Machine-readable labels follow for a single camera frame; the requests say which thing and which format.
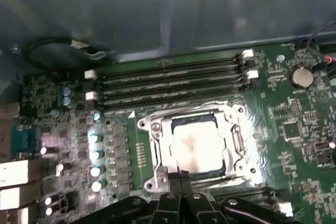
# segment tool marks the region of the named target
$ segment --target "microchip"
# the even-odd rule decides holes
[[[125,169],[129,167],[129,160],[128,159],[118,160],[115,164],[117,166],[117,169]]]
[[[80,118],[80,119],[78,120],[78,122],[79,122],[79,123],[86,123],[86,118]]]
[[[118,185],[118,191],[119,191],[120,194],[129,193],[131,191],[131,186],[128,183],[119,184]]]
[[[300,138],[301,133],[297,122],[286,123],[283,126],[286,141]]]
[[[71,180],[64,181],[64,187],[71,187],[71,186],[72,186]]]
[[[121,145],[125,145],[127,142],[127,138],[124,136],[117,136],[113,138],[113,141],[115,146],[121,146]]]
[[[83,91],[83,85],[77,85],[76,87],[75,87],[75,92],[82,92]]]
[[[45,89],[44,88],[39,88],[36,90],[36,95],[43,95],[45,93]]]
[[[82,111],[82,110],[84,110],[85,109],[85,105],[84,104],[82,104],[82,103],[78,103],[77,105],[76,105],[76,110],[77,111]]]
[[[117,173],[117,180],[118,180],[118,182],[125,182],[125,181],[129,180],[129,178],[130,178],[129,172],[120,172],[120,173]]]
[[[50,135],[50,133],[51,133],[51,128],[50,127],[46,126],[46,127],[41,128],[42,136]]]
[[[87,110],[94,110],[96,108],[94,101],[86,101],[85,106]]]
[[[118,157],[125,157],[128,154],[128,150],[126,148],[118,148],[114,150],[114,155]]]
[[[85,204],[85,210],[87,212],[94,212],[96,210],[96,207],[97,206],[95,202]]]
[[[285,172],[285,174],[290,174],[291,173],[290,167],[285,167],[284,172]]]
[[[290,200],[290,191],[288,189],[278,190],[276,193],[279,199],[282,199],[284,201]]]
[[[301,185],[294,184],[294,185],[292,185],[292,190],[293,190],[294,193],[298,193],[302,190],[302,187],[301,187]]]
[[[316,186],[311,187],[310,192],[311,193],[317,193],[317,187]]]
[[[67,135],[68,135],[68,130],[67,129],[63,129],[63,130],[60,130],[58,132],[59,137],[67,137]]]
[[[121,133],[125,132],[125,126],[124,125],[116,125],[113,127],[113,134],[119,135]]]
[[[254,60],[246,60],[245,61],[245,67],[246,68],[254,68],[256,67],[256,62]]]
[[[83,159],[88,158],[88,154],[87,154],[86,150],[80,150],[78,152],[78,158],[83,158]]]

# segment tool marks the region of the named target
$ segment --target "green circuit board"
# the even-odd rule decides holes
[[[247,121],[242,125],[249,132],[244,140],[245,151],[247,158],[255,162],[257,176],[255,181],[246,181],[239,186],[200,190],[211,194],[264,186],[285,190],[287,201],[292,203],[294,217],[302,223],[335,223],[336,156],[332,144],[336,142],[336,99],[323,71],[314,74],[313,84],[306,89],[297,89],[288,80],[295,66],[313,66],[320,59],[305,49],[294,49],[291,43],[255,47],[253,56],[249,58],[254,65],[250,69],[244,68],[240,74],[258,70],[257,85],[244,86],[244,90],[241,82],[222,87],[219,72],[216,72],[216,78],[212,77],[212,72],[202,72],[204,78],[210,78],[206,81],[213,83],[211,87],[200,80],[196,84],[198,88],[177,89],[174,95],[165,94],[165,97],[148,91],[148,80],[141,77],[145,75],[137,74],[137,71],[140,73],[146,69],[169,70],[172,66],[208,64],[231,59],[241,52],[242,49],[219,51],[94,69],[101,79],[100,82],[95,81],[92,89],[103,97],[95,101],[94,106],[87,105],[85,101],[87,90],[83,86],[86,81],[83,71],[69,73],[64,80],[56,82],[46,76],[27,77],[24,88],[30,94],[23,97],[23,111],[26,116],[34,114],[36,117],[29,124],[36,129],[39,146],[57,146],[60,149],[56,156],[48,156],[55,161],[53,165],[61,161],[75,164],[71,173],[46,178],[43,192],[48,195],[53,190],[62,193],[75,190],[79,194],[77,207],[70,213],[45,217],[41,206],[40,222],[58,223],[64,220],[70,223],[128,195],[149,197],[144,183],[153,176],[151,147],[148,132],[138,129],[138,121],[159,110],[229,101],[246,109]],[[279,55],[284,59],[277,60]],[[230,71],[226,78],[236,78],[237,73]],[[127,73],[132,74],[130,77],[118,77]],[[167,75],[165,78],[162,82],[167,83],[169,78]],[[72,92],[69,106],[62,104],[64,87]],[[163,88],[166,89],[162,92],[167,93],[167,86]],[[59,112],[56,118],[50,116],[52,110]],[[102,135],[103,141],[88,144],[88,136],[96,133]],[[118,146],[114,144],[116,139],[120,142]],[[327,147],[319,148],[316,144]],[[88,153],[92,150],[104,151],[104,157],[91,161]],[[99,197],[91,191],[94,182],[90,176],[92,165],[106,167],[101,179],[107,185],[99,192]]]

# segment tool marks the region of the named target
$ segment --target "ram slot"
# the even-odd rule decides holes
[[[113,101],[104,101],[103,103],[98,102],[98,104],[105,110],[144,108],[153,105],[164,105],[185,101],[198,101],[208,98],[223,97],[225,95],[233,95],[248,89],[248,87],[249,86],[246,84],[238,84],[225,88],[216,87],[216,89],[213,91],[207,90],[206,92],[196,92],[192,94],[187,93],[183,95],[177,95],[175,97],[163,97],[157,99],[154,98],[152,100],[142,100],[140,98],[134,98],[128,100],[119,100],[117,101],[117,103],[114,103]]]
[[[154,67],[154,68],[146,68],[146,69],[138,69],[133,71],[128,71],[126,73],[110,73],[104,74],[102,79],[115,79],[117,78],[129,78],[138,76],[141,74],[157,74],[162,73],[162,71],[183,71],[183,70],[191,70],[195,68],[206,68],[206,67],[218,67],[219,64],[224,64],[226,66],[228,64],[236,63],[237,57],[227,58],[227,59],[216,59],[216,60],[209,60],[209,61],[201,61],[201,62],[190,62],[190,63],[183,63],[183,64],[175,64],[169,65],[164,67]]]
[[[240,73],[239,65],[219,65],[219,66],[213,66],[211,68],[196,68],[196,69],[189,69],[189,70],[180,70],[180,71],[163,71],[161,70],[158,73],[151,74],[146,73],[144,75],[137,75],[133,77],[127,77],[123,78],[122,76],[116,76],[109,79],[101,78],[100,81],[102,84],[106,85],[114,85],[114,84],[120,84],[120,83],[136,83],[136,82],[142,82],[145,80],[153,80],[153,79],[169,79],[169,78],[180,78],[184,76],[197,76],[204,73],[211,73],[211,72],[222,72],[226,74],[231,73]]]
[[[137,89],[137,90],[123,90],[122,92],[117,93],[116,90],[110,92],[103,92],[104,99],[124,99],[126,97],[131,96],[144,96],[144,95],[156,95],[160,93],[169,93],[169,92],[181,92],[187,91],[192,88],[202,89],[202,88],[214,88],[214,85],[235,85],[237,83],[237,77],[235,78],[228,78],[228,79],[219,79],[219,80],[212,80],[212,81],[198,81],[192,83],[176,83],[175,85],[168,85],[165,87],[151,87],[146,89]]]

